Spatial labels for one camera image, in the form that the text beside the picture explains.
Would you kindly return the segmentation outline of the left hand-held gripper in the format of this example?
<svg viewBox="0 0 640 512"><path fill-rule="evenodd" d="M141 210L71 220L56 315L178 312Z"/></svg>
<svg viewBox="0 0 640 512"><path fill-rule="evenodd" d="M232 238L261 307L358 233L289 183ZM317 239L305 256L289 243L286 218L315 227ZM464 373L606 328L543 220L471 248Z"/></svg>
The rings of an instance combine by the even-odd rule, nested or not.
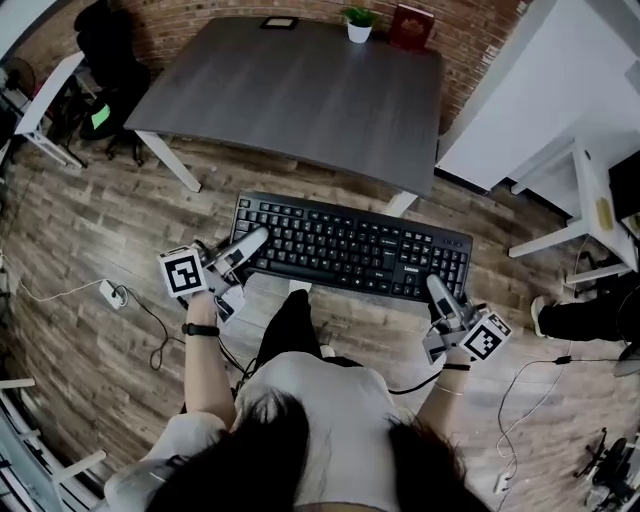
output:
<svg viewBox="0 0 640 512"><path fill-rule="evenodd" d="M244 285L235 272L259 251L268 236L269 230L259 227L223 248L208 248L195 240L160 254L169 296L187 309L194 294L208 291L213 295L218 321L228 324L246 305Z"/></svg>

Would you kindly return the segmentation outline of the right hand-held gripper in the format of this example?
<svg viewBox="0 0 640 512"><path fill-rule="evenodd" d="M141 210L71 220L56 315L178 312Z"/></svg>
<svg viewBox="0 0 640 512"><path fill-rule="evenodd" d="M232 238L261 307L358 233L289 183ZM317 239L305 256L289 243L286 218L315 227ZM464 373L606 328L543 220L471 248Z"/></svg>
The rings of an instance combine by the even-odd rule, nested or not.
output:
<svg viewBox="0 0 640 512"><path fill-rule="evenodd" d="M450 349L465 351L472 361L489 359L512 334L512 329L485 304L463 305L436 274L426 278L433 328L423 339L430 364Z"/></svg>

